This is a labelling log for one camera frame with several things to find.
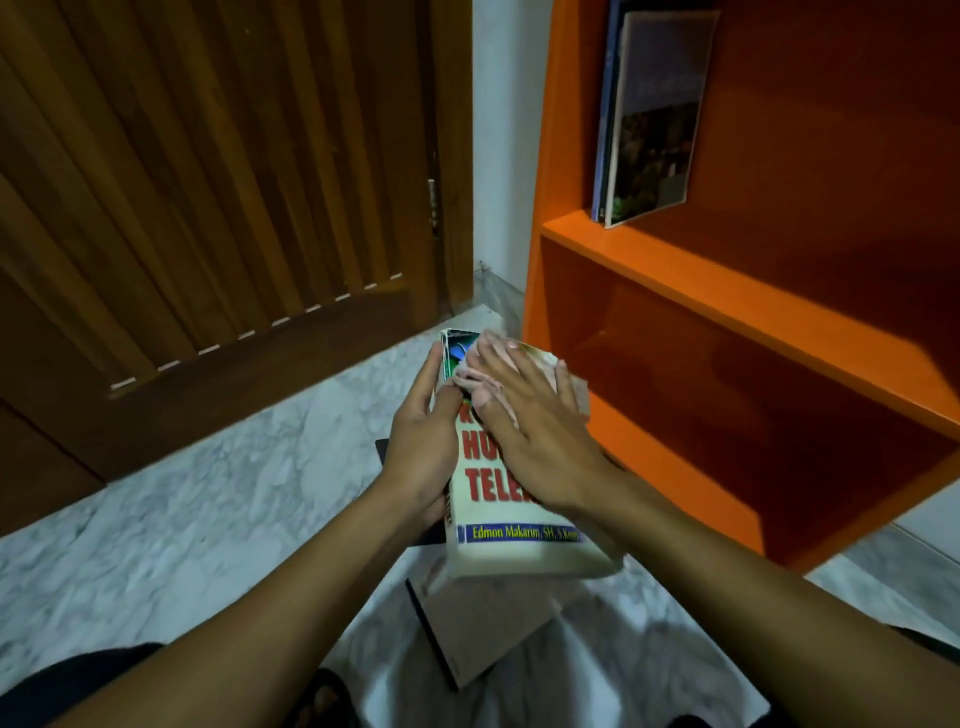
right hand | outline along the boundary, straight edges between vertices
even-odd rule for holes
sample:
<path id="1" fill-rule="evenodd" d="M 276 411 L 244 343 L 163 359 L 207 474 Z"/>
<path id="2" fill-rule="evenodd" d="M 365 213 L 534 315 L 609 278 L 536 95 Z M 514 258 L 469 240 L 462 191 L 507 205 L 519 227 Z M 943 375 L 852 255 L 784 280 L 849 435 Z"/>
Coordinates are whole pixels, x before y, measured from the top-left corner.
<path id="1" fill-rule="evenodd" d="M 477 342 L 477 351 L 468 354 L 469 366 L 503 385 L 519 429 L 492 392 L 473 394 L 477 414 L 500 444 L 504 462 L 517 481 L 544 506 L 584 513 L 600 495 L 598 489 L 632 479 L 604 456 L 587 432 L 565 363 L 557 365 L 555 393 L 543 372 L 514 342 L 508 342 L 507 353 L 516 370 L 497 356 L 484 336 Z"/>

white wall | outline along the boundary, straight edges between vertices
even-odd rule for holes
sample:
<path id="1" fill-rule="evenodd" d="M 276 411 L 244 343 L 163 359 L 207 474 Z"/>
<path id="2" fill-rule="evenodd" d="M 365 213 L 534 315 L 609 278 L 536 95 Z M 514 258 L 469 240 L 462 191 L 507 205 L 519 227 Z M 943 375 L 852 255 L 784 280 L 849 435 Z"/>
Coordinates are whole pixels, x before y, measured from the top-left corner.
<path id="1" fill-rule="evenodd" d="M 473 263 L 521 291 L 552 0 L 473 0 Z"/>
<path id="2" fill-rule="evenodd" d="M 907 511 L 895 523 L 960 561 L 960 481 Z"/>

orange bookshelf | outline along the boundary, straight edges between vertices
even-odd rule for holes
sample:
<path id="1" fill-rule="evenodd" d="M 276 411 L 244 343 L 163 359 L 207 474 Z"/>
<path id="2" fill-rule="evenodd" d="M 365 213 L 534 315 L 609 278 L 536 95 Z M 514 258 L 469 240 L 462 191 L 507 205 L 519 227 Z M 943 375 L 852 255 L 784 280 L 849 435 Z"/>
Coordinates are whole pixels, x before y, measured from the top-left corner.
<path id="1" fill-rule="evenodd" d="M 798 570 L 960 476 L 960 11 L 921 6 L 719 3 L 687 202 L 605 231 L 607 4 L 554 2 L 524 336 L 617 458 Z"/>

shelf board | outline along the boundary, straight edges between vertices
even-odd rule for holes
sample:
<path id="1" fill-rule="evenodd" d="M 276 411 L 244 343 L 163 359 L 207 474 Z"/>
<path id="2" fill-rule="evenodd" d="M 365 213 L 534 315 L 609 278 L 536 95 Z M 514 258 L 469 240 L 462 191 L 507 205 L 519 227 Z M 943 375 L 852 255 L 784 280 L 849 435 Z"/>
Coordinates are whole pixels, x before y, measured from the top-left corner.
<path id="1" fill-rule="evenodd" d="M 686 210 L 686 206 L 674 208 L 678 209 Z M 546 222 L 541 234 L 960 440 L 960 399 L 936 362 L 908 339 L 751 278 L 639 228 L 622 225 L 604 230 L 583 210 Z"/>
<path id="2" fill-rule="evenodd" d="M 588 429 L 614 458 L 698 521 L 764 552 L 762 523 L 752 508 L 593 392 Z"/>

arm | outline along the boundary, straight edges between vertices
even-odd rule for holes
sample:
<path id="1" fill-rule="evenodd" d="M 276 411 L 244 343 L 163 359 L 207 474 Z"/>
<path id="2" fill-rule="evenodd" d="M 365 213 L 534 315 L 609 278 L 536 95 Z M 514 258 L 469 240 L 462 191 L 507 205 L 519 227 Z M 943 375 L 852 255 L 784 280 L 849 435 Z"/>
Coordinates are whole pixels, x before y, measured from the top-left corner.
<path id="1" fill-rule="evenodd" d="M 960 668 L 689 517 L 615 468 L 576 414 L 517 350 L 512 370 L 479 347 L 519 430 L 493 398 L 479 414 L 517 480 L 548 507 L 611 532 L 751 681 L 806 726 L 938 726 L 960 716 Z"/>
<path id="2" fill-rule="evenodd" d="M 443 512 L 457 462 L 455 387 L 430 396 L 431 349 L 391 430 L 383 473 L 267 578 L 58 721 L 63 726 L 277 725 L 367 597 Z"/>

